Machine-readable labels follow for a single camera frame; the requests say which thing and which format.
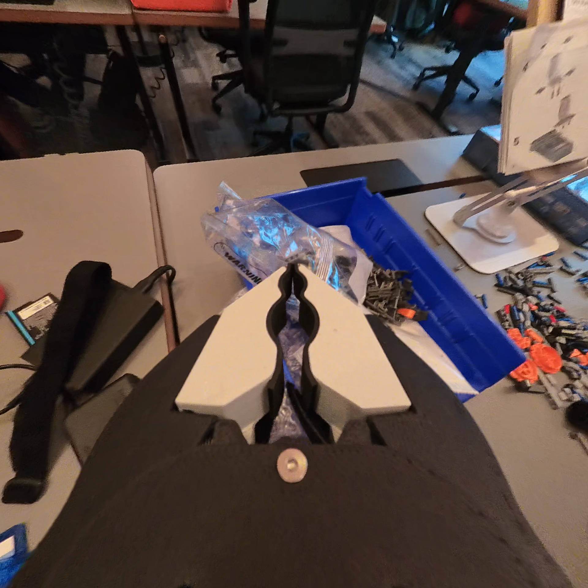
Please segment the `orange gear wheel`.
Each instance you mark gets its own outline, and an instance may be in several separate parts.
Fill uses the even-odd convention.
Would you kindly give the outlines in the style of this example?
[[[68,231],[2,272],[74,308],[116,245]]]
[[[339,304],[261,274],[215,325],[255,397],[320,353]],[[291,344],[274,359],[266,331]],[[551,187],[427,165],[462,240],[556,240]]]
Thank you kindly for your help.
[[[556,349],[545,343],[535,343],[529,349],[529,355],[537,368],[546,374],[555,374],[562,370],[563,359]]]
[[[539,381],[539,370],[531,358],[509,373],[509,377],[518,383],[535,384]]]

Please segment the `black labelled card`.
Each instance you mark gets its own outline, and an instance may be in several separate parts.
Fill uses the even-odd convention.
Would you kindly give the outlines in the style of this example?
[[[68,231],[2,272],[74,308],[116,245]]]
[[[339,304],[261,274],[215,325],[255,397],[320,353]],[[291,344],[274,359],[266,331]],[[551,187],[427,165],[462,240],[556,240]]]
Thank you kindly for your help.
[[[5,315],[22,339],[32,347],[48,332],[59,299],[51,293],[6,311]]]

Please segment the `blue robot kit box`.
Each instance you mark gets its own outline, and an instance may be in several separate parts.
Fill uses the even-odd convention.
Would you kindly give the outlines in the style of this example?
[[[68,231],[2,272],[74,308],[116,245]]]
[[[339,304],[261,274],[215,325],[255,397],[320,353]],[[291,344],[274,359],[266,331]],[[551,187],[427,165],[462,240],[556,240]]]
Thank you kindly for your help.
[[[498,171],[500,125],[478,129],[462,157],[497,186],[504,186],[524,174],[505,175]],[[525,205],[573,245],[587,248],[587,177],[559,187]]]

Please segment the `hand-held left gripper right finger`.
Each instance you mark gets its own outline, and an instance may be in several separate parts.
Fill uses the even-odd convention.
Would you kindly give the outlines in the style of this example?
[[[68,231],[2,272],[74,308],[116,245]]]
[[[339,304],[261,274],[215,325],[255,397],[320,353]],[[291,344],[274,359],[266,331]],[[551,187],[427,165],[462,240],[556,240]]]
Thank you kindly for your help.
[[[374,415],[405,412],[411,401],[368,317],[305,266],[295,266],[298,322],[305,332],[295,411],[311,443]]]

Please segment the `black office chair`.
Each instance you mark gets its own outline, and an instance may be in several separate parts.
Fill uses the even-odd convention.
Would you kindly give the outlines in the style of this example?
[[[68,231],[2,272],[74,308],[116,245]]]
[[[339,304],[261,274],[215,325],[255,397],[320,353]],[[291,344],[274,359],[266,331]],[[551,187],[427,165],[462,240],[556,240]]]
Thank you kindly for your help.
[[[256,129],[268,142],[253,156],[311,151],[310,135],[295,132],[296,118],[311,122],[326,142],[328,114],[348,112],[355,102],[376,1],[268,1],[263,29],[252,27],[250,5],[238,1],[236,33],[213,34],[211,41],[233,51],[240,69],[211,79],[219,101],[239,86],[253,98],[261,118],[286,120],[282,130]],[[218,90],[218,83],[227,84]]]

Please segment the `red fabric panel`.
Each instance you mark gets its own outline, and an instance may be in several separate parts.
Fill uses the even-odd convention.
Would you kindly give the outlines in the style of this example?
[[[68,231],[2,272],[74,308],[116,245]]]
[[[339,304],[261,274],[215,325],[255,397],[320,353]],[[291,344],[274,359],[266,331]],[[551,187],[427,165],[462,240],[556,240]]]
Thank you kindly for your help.
[[[233,1],[130,1],[144,11],[226,13]]]

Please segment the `white book stand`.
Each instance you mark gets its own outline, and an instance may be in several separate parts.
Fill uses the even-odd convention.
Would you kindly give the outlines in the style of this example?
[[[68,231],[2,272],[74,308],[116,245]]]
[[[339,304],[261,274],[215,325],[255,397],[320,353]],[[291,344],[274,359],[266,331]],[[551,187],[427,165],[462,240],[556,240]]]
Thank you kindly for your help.
[[[587,160],[527,171],[478,197],[425,210],[425,218],[465,263],[490,275],[555,252],[559,241],[524,205],[587,177]]]

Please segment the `blue plastic bin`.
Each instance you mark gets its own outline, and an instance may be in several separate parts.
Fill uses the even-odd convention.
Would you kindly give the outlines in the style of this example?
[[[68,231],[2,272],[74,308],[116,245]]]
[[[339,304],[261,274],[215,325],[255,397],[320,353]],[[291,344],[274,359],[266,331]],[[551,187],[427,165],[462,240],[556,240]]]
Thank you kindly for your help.
[[[526,361],[525,354],[489,316],[455,273],[364,178],[269,195],[316,227],[344,224],[355,243],[386,269],[405,270],[423,328],[469,384],[482,392]]]

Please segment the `pile of dark grey pieces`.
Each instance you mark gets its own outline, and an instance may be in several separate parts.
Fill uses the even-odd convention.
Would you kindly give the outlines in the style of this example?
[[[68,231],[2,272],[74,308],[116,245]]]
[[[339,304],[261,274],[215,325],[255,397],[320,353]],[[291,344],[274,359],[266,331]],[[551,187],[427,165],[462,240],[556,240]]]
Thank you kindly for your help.
[[[407,271],[385,269],[374,263],[368,275],[363,305],[389,325],[426,321],[429,313],[413,302],[414,293]]]

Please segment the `pile of small building pieces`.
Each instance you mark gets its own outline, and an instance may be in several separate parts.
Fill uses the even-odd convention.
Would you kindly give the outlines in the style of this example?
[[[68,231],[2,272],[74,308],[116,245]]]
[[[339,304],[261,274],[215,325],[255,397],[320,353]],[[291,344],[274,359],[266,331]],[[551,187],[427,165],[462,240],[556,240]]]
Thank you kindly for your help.
[[[509,378],[518,392],[544,396],[553,409],[562,409],[587,401],[587,318],[571,313],[556,277],[570,278],[572,286],[587,293],[587,249],[573,251],[572,258],[551,252],[519,269],[497,272],[495,289],[506,301],[495,315],[525,361],[535,343],[550,345],[561,355],[562,370],[546,374],[538,369],[539,381],[533,385]]]

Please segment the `wooden edged desk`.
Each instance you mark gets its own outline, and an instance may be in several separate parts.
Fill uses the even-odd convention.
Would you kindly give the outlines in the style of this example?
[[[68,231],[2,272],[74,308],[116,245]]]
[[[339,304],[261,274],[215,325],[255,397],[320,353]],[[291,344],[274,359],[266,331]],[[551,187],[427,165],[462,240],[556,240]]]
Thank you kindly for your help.
[[[236,2],[223,13],[143,10],[130,1],[55,1],[51,5],[2,2],[1,22],[236,29],[239,16]]]

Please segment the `white plastic bag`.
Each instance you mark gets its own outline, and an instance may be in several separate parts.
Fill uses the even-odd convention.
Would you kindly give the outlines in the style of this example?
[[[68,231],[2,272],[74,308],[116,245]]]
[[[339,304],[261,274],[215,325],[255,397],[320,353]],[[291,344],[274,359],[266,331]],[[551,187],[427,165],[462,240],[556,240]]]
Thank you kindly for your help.
[[[346,245],[346,252],[344,253],[339,246],[336,249],[336,256],[343,258],[339,263],[340,266],[348,266],[343,272],[347,275],[349,290],[357,300],[358,305],[363,305],[366,298],[368,278],[373,270],[373,261],[355,243],[349,226],[336,224],[323,226],[321,230]]]

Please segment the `black power adapter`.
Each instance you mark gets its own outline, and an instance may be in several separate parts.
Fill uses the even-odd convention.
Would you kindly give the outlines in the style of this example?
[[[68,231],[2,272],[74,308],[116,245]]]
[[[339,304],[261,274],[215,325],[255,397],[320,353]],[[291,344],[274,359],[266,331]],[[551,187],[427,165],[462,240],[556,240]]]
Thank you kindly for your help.
[[[92,334],[65,385],[71,401],[98,393],[164,314],[151,295],[112,280]]]

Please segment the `instruction booklet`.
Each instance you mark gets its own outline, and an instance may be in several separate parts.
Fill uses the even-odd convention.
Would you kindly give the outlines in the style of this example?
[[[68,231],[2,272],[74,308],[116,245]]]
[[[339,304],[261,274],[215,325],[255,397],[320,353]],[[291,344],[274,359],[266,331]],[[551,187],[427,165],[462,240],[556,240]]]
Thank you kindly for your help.
[[[504,44],[498,171],[587,158],[587,19],[512,32]]]

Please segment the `clear plastic bag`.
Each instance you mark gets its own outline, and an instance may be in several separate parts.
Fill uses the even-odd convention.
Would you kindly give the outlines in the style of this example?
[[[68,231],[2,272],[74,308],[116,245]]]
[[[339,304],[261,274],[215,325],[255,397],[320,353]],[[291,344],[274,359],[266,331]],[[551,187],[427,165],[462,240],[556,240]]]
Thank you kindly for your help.
[[[321,227],[303,221],[273,199],[244,201],[224,182],[217,189],[217,199],[214,212],[204,213],[201,219],[206,243],[233,264],[249,286],[256,286],[288,263],[298,262],[358,304],[343,272],[348,266],[340,266],[343,258],[336,256],[339,246],[346,252],[345,244]],[[270,442],[284,437],[307,439],[288,394],[288,385],[300,387],[302,350],[306,342],[305,332],[298,322],[299,301],[295,295],[288,299],[286,313],[286,325],[279,334],[285,392]]]

